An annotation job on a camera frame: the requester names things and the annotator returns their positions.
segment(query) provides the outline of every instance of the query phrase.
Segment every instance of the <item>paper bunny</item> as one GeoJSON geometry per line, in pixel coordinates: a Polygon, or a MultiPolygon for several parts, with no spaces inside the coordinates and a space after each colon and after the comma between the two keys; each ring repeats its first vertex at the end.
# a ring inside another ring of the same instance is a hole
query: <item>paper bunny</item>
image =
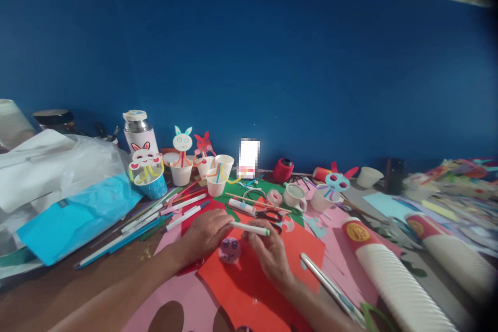
{"type": "Polygon", "coordinates": [[[162,163],[162,156],[160,153],[152,153],[149,150],[150,144],[149,142],[144,144],[144,149],[135,149],[135,153],[132,156],[132,162],[128,165],[128,172],[130,174],[130,180],[135,184],[140,184],[144,180],[148,178],[149,175],[152,177],[156,177],[161,175],[164,172],[164,165],[162,163]],[[161,172],[155,173],[152,169],[152,166],[156,166],[157,164],[161,164],[161,172]],[[139,168],[144,169],[143,177],[136,181],[133,177],[133,171],[138,170],[139,168]]]}
{"type": "Polygon", "coordinates": [[[214,153],[213,147],[211,146],[211,140],[209,140],[209,131],[206,131],[204,137],[200,137],[199,135],[194,136],[197,139],[197,149],[194,152],[196,155],[200,154],[202,157],[206,157],[208,151],[210,151],[216,157],[216,153],[214,153]]]}
{"type": "Polygon", "coordinates": [[[323,188],[329,188],[329,191],[323,196],[327,197],[329,193],[335,191],[335,192],[344,192],[347,190],[350,186],[351,183],[349,179],[358,172],[359,167],[352,168],[351,170],[347,171],[346,174],[342,175],[338,170],[337,170],[337,162],[334,161],[332,162],[332,174],[328,174],[327,177],[325,178],[325,183],[327,186],[319,187],[319,189],[323,188]]]}
{"type": "Polygon", "coordinates": [[[192,162],[187,159],[187,151],[192,147],[192,138],[189,136],[192,132],[192,127],[189,127],[185,133],[182,133],[178,126],[175,126],[176,136],[173,138],[173,146],[176,150],[179,150],[180,157],[176,162],[172,162],[171,165],[176,167],[181,162],[183,167],[184,162],[187,165],[192,166],[192,162]]]}

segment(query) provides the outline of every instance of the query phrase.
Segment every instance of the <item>red label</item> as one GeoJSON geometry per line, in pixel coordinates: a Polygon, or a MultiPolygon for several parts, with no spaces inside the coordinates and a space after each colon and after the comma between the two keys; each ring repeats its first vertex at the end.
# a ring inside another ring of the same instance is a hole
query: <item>red label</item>
{"type": "Polygon", "coordinates": [[[372,231],[359,220],[352,220],[342,225],[342,231],[356,252],[359,248],[369,244],[382,244],[372,231]]]}
{"type": "Polygon", "coordinates": [[[406,220],[406,223],[421,240],[435,235],[451,235],[448,230],[427,215],[412,215],[406,220]]]}

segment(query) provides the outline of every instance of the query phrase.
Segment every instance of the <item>hand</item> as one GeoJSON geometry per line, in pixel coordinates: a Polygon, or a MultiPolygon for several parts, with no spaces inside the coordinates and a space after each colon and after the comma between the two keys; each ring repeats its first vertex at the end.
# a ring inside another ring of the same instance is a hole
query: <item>hand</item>
{"type": "Polygon", "coordinates": [[[270,230],[269,236],[260,236],[252,232],[242,234],[242,238],[248,240],[256,252],[265,275],[280,291],[291,287],[295,279],[287,261],[282,238],[265,219],[255,219],[249,222],[249,225],[270,230]]]}
{"type": "Polygon", "coordinates": [[[184,266],[211,254],[232,229],[227,224],[234,220],[222,209],[210,210],[199,215],[177,242],[184,266]]]}

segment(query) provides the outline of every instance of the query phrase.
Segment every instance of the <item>blue paper cup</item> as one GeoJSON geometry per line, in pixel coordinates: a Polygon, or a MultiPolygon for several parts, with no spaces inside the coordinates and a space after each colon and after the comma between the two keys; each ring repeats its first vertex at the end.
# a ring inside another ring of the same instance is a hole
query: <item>blue paper cup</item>
{"type": "Polygon", "coordinates": [[[164,175],[162,174],[162,170],[160,168],[152,168],[154,174],[160,174],[159,176],[149,177],[144,180],[142,183],[137,184],[136,181],[141,180],[145,171],[142,171],[139,175],[135,177],[135,185],[142,190],[151,200],[158,200],[163,197],[166,192],[168,192],[168,188],[166,187],[166,181],[164,180],[164,175]]]}

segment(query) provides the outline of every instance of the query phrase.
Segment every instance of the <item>red thread spool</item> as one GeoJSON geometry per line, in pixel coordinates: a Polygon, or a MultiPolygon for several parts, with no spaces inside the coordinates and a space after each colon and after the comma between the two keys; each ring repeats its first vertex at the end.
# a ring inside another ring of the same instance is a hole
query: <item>red thread spool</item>
{"type": "Polygon", "coordinates": [[[287,158],[281,158],[273,169],[273,180],[283,183],[289,180],[294,169],[294,164],[287,158]]]}
{"type": "Polygon", "coordinates": [[[316,180],[319,180],[320,182],[325,182],[325,178],[327,177],[328,174],[330,174],[332,171],[317,167],[315,168],[315,171],[313,171],[313,177],[316,180]]]}

